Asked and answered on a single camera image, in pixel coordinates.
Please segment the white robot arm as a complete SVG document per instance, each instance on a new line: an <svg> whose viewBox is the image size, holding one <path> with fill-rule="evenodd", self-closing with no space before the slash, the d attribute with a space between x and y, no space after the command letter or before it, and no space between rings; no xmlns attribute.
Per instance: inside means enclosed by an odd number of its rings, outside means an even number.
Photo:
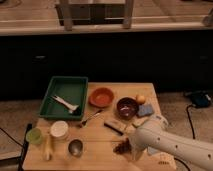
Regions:
<svg viewBox="0 0 213 171"><path fill-rule="evenodd" d="M168 121L151 115L128 135L133 155L152 147L189 161L206 171L213 171L213 144L181 137L166 131Z"/></svg>

